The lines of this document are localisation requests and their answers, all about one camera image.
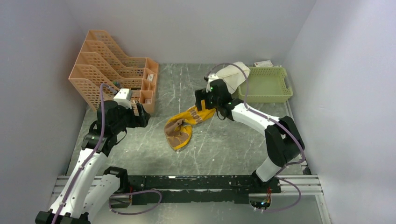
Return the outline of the yellow brown bear towel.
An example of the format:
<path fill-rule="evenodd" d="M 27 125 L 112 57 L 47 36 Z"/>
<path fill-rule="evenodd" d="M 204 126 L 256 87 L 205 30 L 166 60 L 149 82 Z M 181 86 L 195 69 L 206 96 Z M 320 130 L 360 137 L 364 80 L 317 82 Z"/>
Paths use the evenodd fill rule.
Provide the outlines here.
<path fill-rule="evenodd" d="M 170 147 L 178 151 L 188 144 L 192 137 L 192 127 L 198 125 L 215 113 L 215 109 L 199 111 L 196 106 L 171 117 L 164 127 L 164 134 Z"/>

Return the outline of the orange plastic file organizer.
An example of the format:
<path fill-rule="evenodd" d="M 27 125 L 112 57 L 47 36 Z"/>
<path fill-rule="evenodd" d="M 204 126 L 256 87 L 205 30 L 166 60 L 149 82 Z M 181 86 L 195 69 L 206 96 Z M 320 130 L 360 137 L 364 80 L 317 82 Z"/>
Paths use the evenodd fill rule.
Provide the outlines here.
<path fill-rule="evenodd" d="M 99 107 L 100 84 L 132 90 L 131 103 L 155 112 L 159 64 L 149 57 L 127 56 L 105 30 L 89 30 L 69 75 L 87 104 Z"/>

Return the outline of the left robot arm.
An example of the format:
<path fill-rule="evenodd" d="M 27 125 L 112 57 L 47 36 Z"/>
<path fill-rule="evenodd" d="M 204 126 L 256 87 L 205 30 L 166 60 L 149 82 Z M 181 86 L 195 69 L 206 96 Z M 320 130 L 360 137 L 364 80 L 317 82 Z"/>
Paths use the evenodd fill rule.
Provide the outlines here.
<path fill-rule="evenodd" d="M 128 193 L 131 186 L 127 170 L 109 167 L 99 183 L 91 185 L 111 149 L 119 143 L 117 135 L 127 128 L 146 127 L 150 118 L 142 104 L 126 108 L 120 100 L 101 103 L 98 119 L 92 123 L 80 151 L 78 161 L 58 198 L 48 211 L 40 211 L 37 224 L 89 224 L 100 208 L 114 194 Z"/>

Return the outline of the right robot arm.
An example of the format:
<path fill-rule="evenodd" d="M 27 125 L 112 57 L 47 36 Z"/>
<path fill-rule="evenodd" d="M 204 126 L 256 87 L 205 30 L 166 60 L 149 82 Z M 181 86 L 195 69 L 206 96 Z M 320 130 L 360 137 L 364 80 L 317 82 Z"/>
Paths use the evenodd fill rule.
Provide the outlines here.
<path fill-rule="evenodd" d="M 215 109 L 223 118 L 245 124 L 265 137 L 268 157 L 252 174 L 255 192 L 264 193 L 270 187 L 270 179 L 298 155 L 303 155 L 304 142 L 290 116 L 271 116 L 233 98 L 222 79 L 210 82 L 208 89 L 196 90 L 195 99 L 199 111 Z"/>

